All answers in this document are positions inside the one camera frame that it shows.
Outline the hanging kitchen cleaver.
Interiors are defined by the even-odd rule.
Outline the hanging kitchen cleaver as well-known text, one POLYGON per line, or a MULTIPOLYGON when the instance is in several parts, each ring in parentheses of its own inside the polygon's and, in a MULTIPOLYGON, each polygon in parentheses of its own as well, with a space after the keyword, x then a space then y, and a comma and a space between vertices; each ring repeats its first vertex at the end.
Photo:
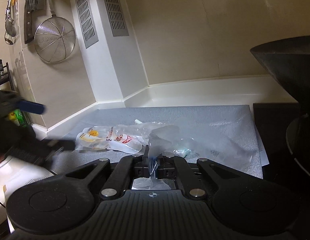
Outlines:
POLYGON ((44 0, 25 0, 24 7, 24 42, 29 44, 34 39, 32 13, 44 9, 44 0))

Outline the right wall vent grille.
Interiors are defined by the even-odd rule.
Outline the right wall vent grille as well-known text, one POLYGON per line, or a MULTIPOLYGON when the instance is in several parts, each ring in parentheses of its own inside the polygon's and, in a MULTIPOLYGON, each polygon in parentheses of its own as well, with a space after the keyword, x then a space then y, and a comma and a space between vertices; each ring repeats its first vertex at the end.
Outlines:
POLYGON ((104 0, 105 7, 114 37, 128 36, 129 32, 122 12, 120 0, 104 0))

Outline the printed clear sauce pouch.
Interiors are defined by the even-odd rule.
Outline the printed clear sauce pouch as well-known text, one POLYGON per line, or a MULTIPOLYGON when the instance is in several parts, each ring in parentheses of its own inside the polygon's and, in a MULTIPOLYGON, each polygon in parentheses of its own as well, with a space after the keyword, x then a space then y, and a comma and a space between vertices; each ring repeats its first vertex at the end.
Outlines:
POLYGON ((118 126, 93 126, 84 128, 76 137, 80 151, 119 151, 136 154, 143 149, 143 138, 118 126))

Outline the wall vent grille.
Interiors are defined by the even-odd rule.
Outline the wall vent grille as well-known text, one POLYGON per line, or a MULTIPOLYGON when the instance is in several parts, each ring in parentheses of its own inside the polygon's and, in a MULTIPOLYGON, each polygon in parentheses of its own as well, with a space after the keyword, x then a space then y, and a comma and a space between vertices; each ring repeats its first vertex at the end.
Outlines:
POLYGON ((120 0, 104 0, 105 7, 114 37, 128 36, 129 32, 122 12, 120 0))
POLYGON ((85 48, 99 41, 89 0, 75 0, 85 48))

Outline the clear plastic bag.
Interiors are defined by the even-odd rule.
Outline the clear plastic bag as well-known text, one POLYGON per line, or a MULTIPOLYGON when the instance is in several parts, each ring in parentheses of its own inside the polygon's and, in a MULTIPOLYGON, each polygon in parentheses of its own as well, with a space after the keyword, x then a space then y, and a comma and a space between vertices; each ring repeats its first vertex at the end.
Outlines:
POLYGON ((133 190, 170 190, 171 179, 158 179, 159 157, 181 157, 188 163, 206 158, 238 171, 250 165, 255 146, 243 146, 213 127, 205 125, 165 125, 148 136, 148 178, 133 181, 133 190))

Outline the hanging metal ladle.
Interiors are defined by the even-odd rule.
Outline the hanging metal ladle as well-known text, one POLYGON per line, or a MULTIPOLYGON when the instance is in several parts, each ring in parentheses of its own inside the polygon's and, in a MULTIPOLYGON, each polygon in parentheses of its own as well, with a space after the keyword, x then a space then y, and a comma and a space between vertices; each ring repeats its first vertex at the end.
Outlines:
POLYGON ((15 2, 16 0, 8 0, 6 7, 4 39, 8 45, 13 45, 13 38, 16 36, 14 25, 15 2))

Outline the black wok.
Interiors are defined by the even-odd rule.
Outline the black wok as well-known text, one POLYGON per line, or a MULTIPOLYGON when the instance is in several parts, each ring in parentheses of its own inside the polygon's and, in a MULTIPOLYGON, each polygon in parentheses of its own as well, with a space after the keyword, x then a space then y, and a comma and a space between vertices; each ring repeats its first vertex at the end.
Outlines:
POLYGON ((310 108, 310 35, 267 42, 250 52, 284 90, 310 108))

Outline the left wall vent grille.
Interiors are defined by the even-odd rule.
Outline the left wall vent grille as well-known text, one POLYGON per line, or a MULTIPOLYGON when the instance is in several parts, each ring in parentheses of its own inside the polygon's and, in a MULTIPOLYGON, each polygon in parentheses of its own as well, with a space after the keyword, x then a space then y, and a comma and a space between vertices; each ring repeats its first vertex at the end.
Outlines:
POLYGON ((85 48, 99 41, 89 0, 75 0, 85 48))

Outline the yellow green seasoning bag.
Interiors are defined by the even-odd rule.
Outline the yellow green seasoning bag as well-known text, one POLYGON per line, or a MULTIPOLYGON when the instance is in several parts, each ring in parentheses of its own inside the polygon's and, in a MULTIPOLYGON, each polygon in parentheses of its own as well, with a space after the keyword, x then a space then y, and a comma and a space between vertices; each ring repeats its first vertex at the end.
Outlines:
POLYGON ((26 118, 24 117, 22 111, 20 111, 19 109, 16 109, 12 111, 11 113, 9 113, 8 119, 14 124, 16 124, 16 126, 20 126, 20 127, 28 126, 28 122, 26 121, 26 118))

